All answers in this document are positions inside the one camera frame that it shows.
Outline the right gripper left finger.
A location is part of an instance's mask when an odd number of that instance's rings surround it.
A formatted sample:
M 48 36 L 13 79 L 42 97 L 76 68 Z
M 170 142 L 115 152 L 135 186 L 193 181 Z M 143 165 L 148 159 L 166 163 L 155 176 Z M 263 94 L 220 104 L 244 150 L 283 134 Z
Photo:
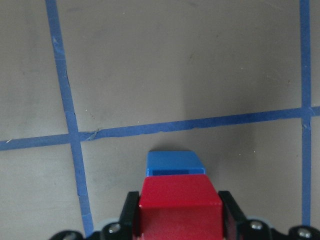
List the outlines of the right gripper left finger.
M 119 240 L 136 240 L 140 237 L 139 200 L 138 191 L 128 192 L 118 221 Z

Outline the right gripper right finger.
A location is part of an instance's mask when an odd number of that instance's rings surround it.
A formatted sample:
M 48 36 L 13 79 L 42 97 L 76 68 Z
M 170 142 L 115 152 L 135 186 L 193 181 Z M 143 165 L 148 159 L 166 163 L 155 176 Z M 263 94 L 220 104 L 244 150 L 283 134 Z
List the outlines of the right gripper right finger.
M 220 190 L 218 195 L 223 204 L 224 238 L 226 240 L 245 240 L 247 217 L 229 191 Z

